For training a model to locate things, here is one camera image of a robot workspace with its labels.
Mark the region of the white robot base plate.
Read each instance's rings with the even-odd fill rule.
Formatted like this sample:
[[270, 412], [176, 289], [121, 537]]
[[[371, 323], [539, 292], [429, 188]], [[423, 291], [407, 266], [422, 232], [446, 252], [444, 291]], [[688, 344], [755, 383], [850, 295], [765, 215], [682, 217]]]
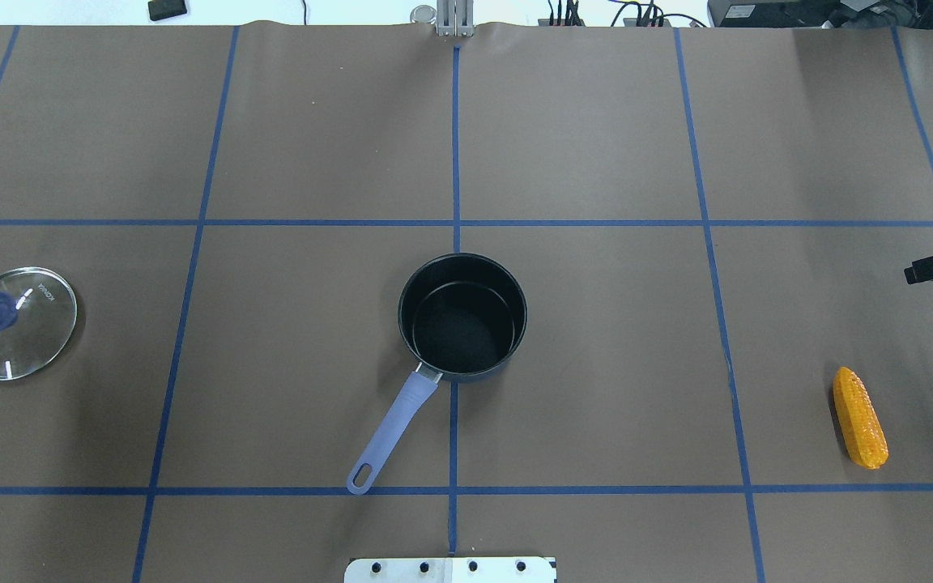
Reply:
[[541, 556], [360, 558], [344, 582], [556, 582], [556, 560]]

